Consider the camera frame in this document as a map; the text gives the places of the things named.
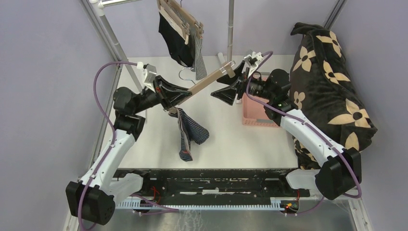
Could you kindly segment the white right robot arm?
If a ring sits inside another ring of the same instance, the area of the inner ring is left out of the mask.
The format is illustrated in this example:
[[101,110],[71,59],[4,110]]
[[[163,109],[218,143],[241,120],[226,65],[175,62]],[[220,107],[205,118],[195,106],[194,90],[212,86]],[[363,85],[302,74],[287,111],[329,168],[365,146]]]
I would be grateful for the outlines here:
[[356,148],[346,149],[317,128],[303,112],[295,108],[289,99],[291,88],[289,74],[283,69],[271,71],[266,79],[245,62],[223,74],[217,82],[226,87],[211,96],[233,105],[237,98],[246,95],[260,103],[267,117],[289,132],[310,151],[319,165],[318,169],[296,169],[287,173],[278,183],[278,190],[290,196],[297,189],[317,190],[325,198],[334,200],[344,195],[350,198],[362,196],[361,156]]

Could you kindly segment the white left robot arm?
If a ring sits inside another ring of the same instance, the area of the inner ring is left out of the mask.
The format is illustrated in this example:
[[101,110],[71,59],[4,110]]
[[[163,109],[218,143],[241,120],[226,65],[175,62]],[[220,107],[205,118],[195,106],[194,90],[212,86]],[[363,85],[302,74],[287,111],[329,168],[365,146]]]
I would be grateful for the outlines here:
[[84,221],[91,222],[92,228],[107,224],[117,204],[135,192],[144,196],[151,191],[151,182],[137,173],[112,181],[143,131],[146,119],[138,113],[156,105],[170,109],[190,96],[188,88],[171,84],[161,76],[154,78],[152,89],[144,88],[141,93],[127,87],[114,92],[115,121],[108,122],[112,137],[88,172],[78,182],[69,182],[65,190],[70,212],[78,218],[81,230],[86,230]]

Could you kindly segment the dark striped underwear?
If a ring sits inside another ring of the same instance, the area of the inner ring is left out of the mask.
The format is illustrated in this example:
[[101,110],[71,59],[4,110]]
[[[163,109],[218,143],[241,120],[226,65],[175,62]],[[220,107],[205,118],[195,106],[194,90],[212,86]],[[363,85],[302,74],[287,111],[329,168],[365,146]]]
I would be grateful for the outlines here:
[[183,109],[175,108],[169,112],[170,117],[176,118],[180,131],[180,159],[189,162],[192,161],[191,142],[201,145],[207,141],[210,136],[209,131],[189,117]]

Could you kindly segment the black underwear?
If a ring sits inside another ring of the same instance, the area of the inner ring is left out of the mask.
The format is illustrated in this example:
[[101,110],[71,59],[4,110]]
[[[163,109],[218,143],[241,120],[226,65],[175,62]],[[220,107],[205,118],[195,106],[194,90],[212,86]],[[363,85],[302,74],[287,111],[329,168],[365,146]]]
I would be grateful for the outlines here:
[[191,46],[185,44],[185,40],[161,14],[159,16],[158,32],[162,35],[167,45],[170,57],[183,67],[192,67],[194,57]]

